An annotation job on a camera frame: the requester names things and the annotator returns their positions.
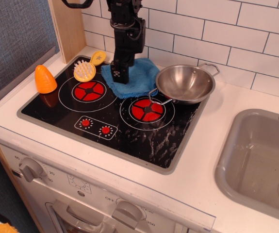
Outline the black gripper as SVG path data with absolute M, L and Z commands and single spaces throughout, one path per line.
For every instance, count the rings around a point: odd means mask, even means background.
M 142 53 L 146 38 L 146 21 L 134 18 L 131 24 L 112 21 L 115 34 L 115 55 L 111 62 L 111 75 L 116 83 L 127 84 L 129 67 L 134 63 L 135 54 Z

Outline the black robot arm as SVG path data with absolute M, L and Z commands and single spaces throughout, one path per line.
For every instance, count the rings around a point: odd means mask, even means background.
M 127 84 L 135 54 L 142 53 L 145 46 L 146 21 L 138 16 L 142 3 L 140 0 L 109 0 L 107 4 L 115 34 L 115 54 L 110 70 L 114 82 Z

